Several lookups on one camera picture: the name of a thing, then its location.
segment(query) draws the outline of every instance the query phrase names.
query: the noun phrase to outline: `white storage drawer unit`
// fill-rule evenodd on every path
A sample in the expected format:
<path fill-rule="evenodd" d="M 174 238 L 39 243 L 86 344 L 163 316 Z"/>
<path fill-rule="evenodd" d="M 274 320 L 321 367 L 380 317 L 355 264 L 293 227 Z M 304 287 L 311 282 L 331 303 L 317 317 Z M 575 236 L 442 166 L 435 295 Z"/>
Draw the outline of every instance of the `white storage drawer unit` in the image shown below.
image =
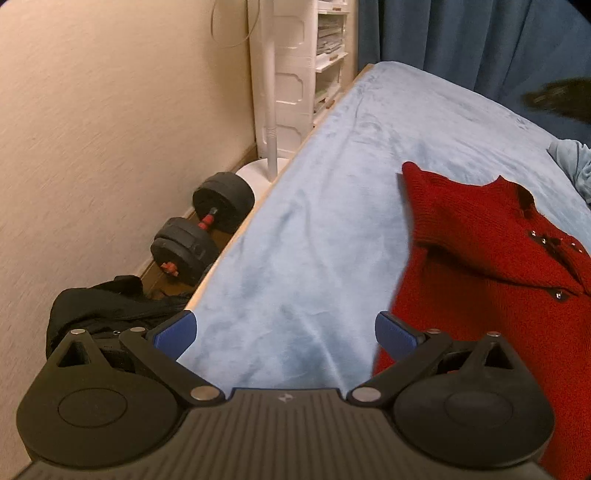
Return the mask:
<path fill-rule="evenodd" d="M 249 0 L 249 25 L 258 0 Z M 347 3 L 313 0 L 274 0 L 275 101 L 277 149 L 291 158 L 306 135 L 322 119 L 341 90 Z M 259 157 L 267 156 L 265 99 L 262 85 L 261 31 L 251 40 L 252 96 Z"/>

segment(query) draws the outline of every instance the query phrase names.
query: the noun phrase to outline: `black fabric item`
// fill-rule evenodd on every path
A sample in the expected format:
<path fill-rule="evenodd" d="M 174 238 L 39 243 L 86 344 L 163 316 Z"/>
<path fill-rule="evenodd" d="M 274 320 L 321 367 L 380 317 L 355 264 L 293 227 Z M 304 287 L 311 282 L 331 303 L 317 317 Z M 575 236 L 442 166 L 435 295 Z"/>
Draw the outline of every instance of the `black fabric item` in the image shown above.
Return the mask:
<path fill-rule="evenodd" d="M 526 93 L 523 102 L 529 108 L 549 111 L 591 125 L 591 78 L 548 83 L 537 92 Z"/>
<path fill-rule="evenodd" d="M 144 295 L 141 279 L 133 275 L 115 277 L 91 288 L 68 288 L 51 307 L 46 356 L 70 330 L 82 328 L 95 339 L 116 339 L 118 332 L 131 327 L 158 326 L 183 310 L 189 298 L 180 295 L 151 300 Z"/>

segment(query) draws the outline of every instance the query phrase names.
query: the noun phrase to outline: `wooden bed frame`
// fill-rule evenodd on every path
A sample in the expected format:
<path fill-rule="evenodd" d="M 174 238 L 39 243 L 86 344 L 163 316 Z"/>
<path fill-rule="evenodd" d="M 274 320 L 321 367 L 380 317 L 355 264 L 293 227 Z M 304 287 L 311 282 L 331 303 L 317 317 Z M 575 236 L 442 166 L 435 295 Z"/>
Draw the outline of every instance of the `wooden bed frame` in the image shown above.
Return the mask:
<path fill-rule="evenodd" d="M 355 79 L 349 84 L 347 85 L 347 87 L 345 88 L 344 92 L 343 92 L 343 96 L 346 95 L 346 93 L 353 87 L 353 85 L 355 85 L 355 83 L 363 76 L 365 75 L 367 72 L 370 71 L 370 69 L 373 68 L 372 64 L 368 64 L 365 66 L 365 68 L 363 70 L 361 70 L 361 72 L 359 72 L 359 74 L 355 77 Z M 340 98 L 338 100 L 335 101 L 335 103 L 333 105 L 331 105 L 331 108 L 334 108 L 334 106 L 338 103 L 338 101 L 340 101 Z M 318 124 L 318 126 L 316 126 L 315 128 L 312 129 L 312 131 L 308 134 L 308 136 L 306 136 L 306 138 L 304 139 L 304 141 L 301 143 L 300 147 L 297 149 L 297 151 L 295 152 L 294 156 L 289 160 L 289 162 L 287 163 L 287 165 L 283 168 L 283 170 L 281 170 L 281 172 L 279 173 L 279 175 L 277 176 L 277 178 L 273 181 L 273 183 L 271 184 L 271 186 L 269 187 L 269 189 L 265 192 L 265 194 L 263 195 L 263 197 L 261 198 L 261 200 L 259 200 L 256 205 L 254 206 L 254 208 L 251 210 L 251 212 L 248 214 L 248 216 L 245 218 L 245 220 L 242 222 L 242 225 L 238 228 L 238 230 L 236 231 L 236 233 L 233 235 L 233 237 L 230 239 L 230 241 L 228 242 L 227 246 L 223 249 L 222 253 L 220 254 L 220 256 L 217 258 L 216 262 L 213 264 L 213 266 L 211 267 L 211 269 L 209 270 L 209 272 L 207 273 L 207 275 L 205 276 L 205 278 L 203 279 L 203 281 L 200 283 L 200 285 L 198 286 L 197 290 L 195 291 L 195 293 L 193 294 L 193 296 L 191 297 L 191 300 L 189 300 L 189 303 L 187 303 L 186 309 L 187 310 L 193 310 L 197 304 L 199 303 L 199 301 L 201 300 L 201 297 L 203 296 L 203 292 L 205 292 L 205 288 L 207 287 L 207 284 L 209 283 L 209 280 L 211 278 L 212 273 L 215 271 L 215 269 L 217 268 L 217 266 L 219 265 L 219 263 L 221 262 L 221 260 L 223 259 L 223 257 L 225 256 L 226 251 L 238 240 L 238 238 L 240 238 L 240 236 L 246 231 L 246 229 L 248 228 L 248 226 L 251 223 L 252 218 L 254 217 L 254 215 L 256 215 L 258 209 L 261 207 L 261 205 L 266 201 L 269 193 L 271 192 L 271 190 L 275 187 L 276 183 L 279 181 L 279 179 L 283 176 L 283 174 L 288 170 L 288 168 L 290 167 L 290 165 L 292 164 L 292 162 L 297 158 L 297 154 L 300 152 L 300 150 L 304 147 L 304 145 L 306 144 L 306 142 L 310 139 L 310 137 L 312 135 L 314 135 L 316 129 L 326 120 L 326 117 L 324 117 L 324 119 L 321 121 L 321 123 Z"/>

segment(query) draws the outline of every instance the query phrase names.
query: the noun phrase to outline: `light blue blanket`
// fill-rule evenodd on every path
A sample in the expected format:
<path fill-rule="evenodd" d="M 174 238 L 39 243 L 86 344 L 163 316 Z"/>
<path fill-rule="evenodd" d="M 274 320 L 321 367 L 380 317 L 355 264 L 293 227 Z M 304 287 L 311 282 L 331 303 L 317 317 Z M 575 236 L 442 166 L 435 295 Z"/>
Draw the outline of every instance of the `light blue blanket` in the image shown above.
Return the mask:
<path fill-rule="evenodd" d="M 548 153 L 569 178 L 583 200 L 591 203 L 591 150 L 576 140 L 554 140 Z"/>
<path fill-rule="evenodd" d="M 227 393 L 345 392 L 366 380 L 375 316 L 390 306 L 408 259 L 407 160 L 463 183 L 499 175 L 521 183 L 541 213 L 591 250 L 591 212 L 548 155 L 554 139 L 438 77 L 376 65 L 287 167 L 201 300 L 189 304 L 198 334 L 179 361 Z"/>

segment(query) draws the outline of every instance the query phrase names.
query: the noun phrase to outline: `metal screw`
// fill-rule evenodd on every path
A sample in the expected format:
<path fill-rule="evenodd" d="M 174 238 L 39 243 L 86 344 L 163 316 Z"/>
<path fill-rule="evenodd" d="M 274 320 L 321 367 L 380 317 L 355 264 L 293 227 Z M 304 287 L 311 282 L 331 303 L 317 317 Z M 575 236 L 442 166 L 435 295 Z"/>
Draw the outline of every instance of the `metal screw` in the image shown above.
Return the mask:
<path fill-rule="evenodd" d="M 357 401 L 368 403 L 379 400 L 382 394 L 373 387 L 359 387 L 353 390 L 351 396 Z"/>
<path fill-rule="evenodd" d="M 195 400 L 199 401 L 213 400 L 214 398 L 218 398 L 219 395 L 220 391 L 216 387 L 212 387 L 211 385 L 195 387 L 191 390 L 191 396 Z"/>

